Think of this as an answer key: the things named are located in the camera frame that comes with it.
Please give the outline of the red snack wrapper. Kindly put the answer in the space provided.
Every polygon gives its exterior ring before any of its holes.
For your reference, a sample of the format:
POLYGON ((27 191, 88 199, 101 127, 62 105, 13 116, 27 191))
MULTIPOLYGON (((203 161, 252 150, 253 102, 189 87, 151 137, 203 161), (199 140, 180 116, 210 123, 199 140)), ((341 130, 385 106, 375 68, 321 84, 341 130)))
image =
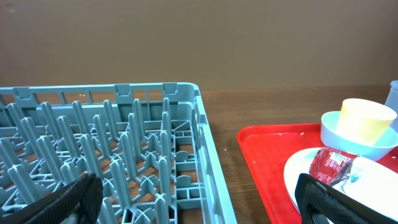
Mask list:
POLYGON ((310 164, 308 173, 330 187, 346 182, 358 155, 332 147, 322 147, 310 164))

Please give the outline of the clear plastic bin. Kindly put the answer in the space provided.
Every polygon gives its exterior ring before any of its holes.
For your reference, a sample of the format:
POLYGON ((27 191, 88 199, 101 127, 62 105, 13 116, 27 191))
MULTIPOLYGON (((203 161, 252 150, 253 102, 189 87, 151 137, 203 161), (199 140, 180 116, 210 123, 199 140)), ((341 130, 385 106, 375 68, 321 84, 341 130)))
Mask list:
MULTIPOLYGON (((394 110, 398 114, 398 81, 394 80, 391 82, 391 89, 388 94, 387 100, 385 105, 388 106, 390 109, 394 110)), ((398 118, 393 120, 391 124, 391 128, 398 132, 398 118)))

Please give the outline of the red plastic tray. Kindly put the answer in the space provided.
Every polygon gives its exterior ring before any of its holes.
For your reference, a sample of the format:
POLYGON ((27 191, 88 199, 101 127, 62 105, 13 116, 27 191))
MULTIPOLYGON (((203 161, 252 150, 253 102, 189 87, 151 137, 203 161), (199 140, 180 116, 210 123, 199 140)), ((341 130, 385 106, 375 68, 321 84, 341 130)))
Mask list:
MULTIPOLYGON (((239 131, 238 143, 272 223, 301 223, 290 201, 284 167, 296 152, 325 146, 321 123, 248 126, 239 131)), ((375 161, 397 173, 397 148, 375 161)))

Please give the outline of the grey dishwasher rack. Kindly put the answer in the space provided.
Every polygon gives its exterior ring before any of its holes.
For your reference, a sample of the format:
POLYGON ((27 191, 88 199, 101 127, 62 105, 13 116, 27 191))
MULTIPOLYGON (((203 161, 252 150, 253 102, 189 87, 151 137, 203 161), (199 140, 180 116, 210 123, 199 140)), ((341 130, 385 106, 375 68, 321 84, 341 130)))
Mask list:
POLYGON ((96 223, 235 223, 193 83, 1 88, 1 218, 94 173, 96 223))

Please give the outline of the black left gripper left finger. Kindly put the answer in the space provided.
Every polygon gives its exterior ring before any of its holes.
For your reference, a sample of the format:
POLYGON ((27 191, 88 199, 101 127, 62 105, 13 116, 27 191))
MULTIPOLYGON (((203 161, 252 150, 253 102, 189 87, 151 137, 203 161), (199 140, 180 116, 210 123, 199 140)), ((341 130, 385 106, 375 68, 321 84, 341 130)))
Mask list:
POLYGON ((96 223, 103 201, 103 183, 94 173, 1 218, 1 223, 96 223))

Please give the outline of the light green bowl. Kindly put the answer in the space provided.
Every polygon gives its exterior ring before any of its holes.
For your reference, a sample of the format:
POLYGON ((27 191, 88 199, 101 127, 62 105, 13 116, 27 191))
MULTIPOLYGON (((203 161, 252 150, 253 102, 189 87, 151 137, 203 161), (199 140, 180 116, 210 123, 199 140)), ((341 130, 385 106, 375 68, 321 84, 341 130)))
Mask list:
POLYGON ((393 149, 397 148, 397 133, 392 128, 388 128, 373 146, 341 137, 335 131, 339 117, 339 111, 330 111, 321 117, 320 138, 325 146, 357 154, 372 161, 380 160, 393 149))

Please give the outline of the yellow plastic cup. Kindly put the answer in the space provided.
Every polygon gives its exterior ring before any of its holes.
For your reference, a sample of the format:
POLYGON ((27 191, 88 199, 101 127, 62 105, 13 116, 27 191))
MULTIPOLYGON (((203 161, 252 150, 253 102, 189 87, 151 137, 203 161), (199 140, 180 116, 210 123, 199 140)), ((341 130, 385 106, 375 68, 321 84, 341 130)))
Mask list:
POLYGON ((350 141, 374 145, 396 118, 397 113, 386 105, 348 98, 342 102, 336 132, 350 141))

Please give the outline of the white round plate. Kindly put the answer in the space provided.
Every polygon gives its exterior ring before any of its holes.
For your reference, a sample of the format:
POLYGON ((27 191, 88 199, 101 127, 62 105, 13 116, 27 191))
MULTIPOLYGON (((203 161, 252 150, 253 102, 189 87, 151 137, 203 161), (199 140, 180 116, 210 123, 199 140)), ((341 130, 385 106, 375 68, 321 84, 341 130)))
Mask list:
MULTIPOLYGON (((309 173, 319 147, 307 148, 293 154, 285 163, 284 182, 290 201, 298 210, 295 188, 301 173, 309 173)), ((334 189, 357 202, 397 220, 397 173, 365 157, 354 160, 347 181, 334 189)))

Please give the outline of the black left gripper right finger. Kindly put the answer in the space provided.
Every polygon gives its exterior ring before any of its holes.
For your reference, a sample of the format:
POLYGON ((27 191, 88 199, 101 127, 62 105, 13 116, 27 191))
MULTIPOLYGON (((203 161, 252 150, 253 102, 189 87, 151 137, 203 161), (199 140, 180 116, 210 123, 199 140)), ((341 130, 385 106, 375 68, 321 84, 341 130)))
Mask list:
POLYGON ((397 224, 308 174, 299 175, 295 199, 302 224, 397 224))

